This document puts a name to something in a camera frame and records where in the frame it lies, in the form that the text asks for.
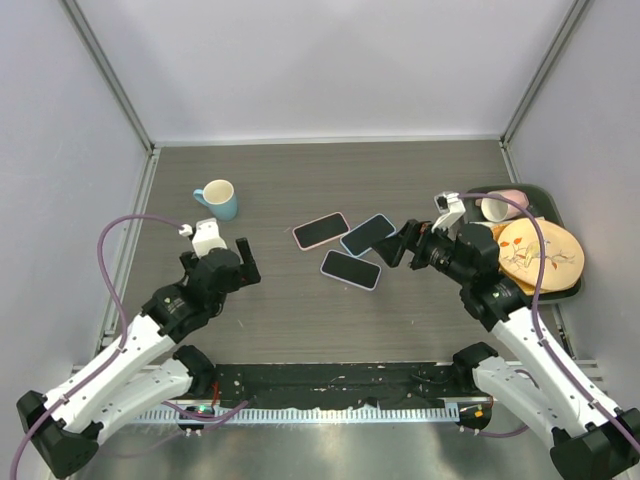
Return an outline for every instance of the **wooden plate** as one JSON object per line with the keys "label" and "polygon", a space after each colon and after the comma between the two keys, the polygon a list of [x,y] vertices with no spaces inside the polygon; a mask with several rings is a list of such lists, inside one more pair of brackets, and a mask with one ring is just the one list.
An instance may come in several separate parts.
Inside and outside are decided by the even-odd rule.
{"label": "wooden plate", "polygon": [[[578,240],[558,225],[539,220],[545,239],[546,263],[542,288],[559,292],[571,288],[582,275],[584,252]],[[536,231],[527,218],[509,224],[500,234],[500,266],[529,285],[538,281],[540,243]]]}

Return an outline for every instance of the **smartphone screen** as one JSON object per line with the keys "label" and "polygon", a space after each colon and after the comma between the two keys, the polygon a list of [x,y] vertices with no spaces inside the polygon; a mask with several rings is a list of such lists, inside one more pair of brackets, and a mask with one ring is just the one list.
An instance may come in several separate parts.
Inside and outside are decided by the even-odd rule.
{"label": "smartphone screen", "polygon": [[334,240],[349,231],[341,213],[332,213],[293,229],[293,236],[301,250],[310,250]]}
{"label": "smartphone screen", "polygon": [[396,227],[381,213],[358,225],[340,239],[340,243],[354,257],[364,255],[371,246],[394,234]]}
{"label": "smartphone screen", "polygon": [[327,252],[320,267],[320,272],[324,275],[365,290],[376,288],[378,278],[380,278],[380,270],[380,265],[360,260],[336,250]]}

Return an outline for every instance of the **mug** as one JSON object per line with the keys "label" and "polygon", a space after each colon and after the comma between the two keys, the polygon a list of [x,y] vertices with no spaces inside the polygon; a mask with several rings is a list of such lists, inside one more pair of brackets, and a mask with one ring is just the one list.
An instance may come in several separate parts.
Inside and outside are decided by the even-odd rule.
{"label": "mug", "polygon": [[231,182],[214,180],[193,191],[193,198],[203,204],[218,220],[233,220],[238,213],[238,199]]}
{"label": "mug", "polygon": [[[516,202],[523,208],[529,206],[529,199],[524,192],[520,190],[499,190],[496,192],[489,192],[489,195],[502,195],[508,200]],[[513,205],[509,205],[506,202],[500,200],[494,200],[493,198],[483,198],[480,202],[480,209],[484,217],[490,222],[504,222],[510,218],[521,215],[522,212]]]}

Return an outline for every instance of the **gray reflective surface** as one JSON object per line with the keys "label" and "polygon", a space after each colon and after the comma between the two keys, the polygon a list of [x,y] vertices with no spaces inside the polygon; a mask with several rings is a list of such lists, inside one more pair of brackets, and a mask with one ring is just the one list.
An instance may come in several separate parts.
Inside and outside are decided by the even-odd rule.
{"label": "gray reflective surface", "polygon": [[[519,425],[499,406],[492,431]],[[106,445],[142,451],[174,426],[126,427]],[[505,440],[459,433],[452,424],[223,427],[184,436],[135,459],[96,457],[82,480],[557,480],[548,452],[526,432]]]}

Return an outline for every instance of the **pink mug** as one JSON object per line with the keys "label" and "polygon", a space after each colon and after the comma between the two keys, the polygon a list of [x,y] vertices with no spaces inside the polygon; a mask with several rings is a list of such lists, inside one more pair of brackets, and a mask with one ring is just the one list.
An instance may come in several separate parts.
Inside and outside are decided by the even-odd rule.
{"label": "pink mug", "polygon": [[[529,199],[524,192],[520,190],[499,190],[496,192],[489,192],[490,195],[502,195],[504,198],[516,202],[523,208],[529,206]],[[482,214],[490,222],[504,222],[510,218],[521,215],[522,212],[513,205],[509,205],[506,202],[500,200],[494,200],[493,198],[483,198],[480,202],[480,209]]]}

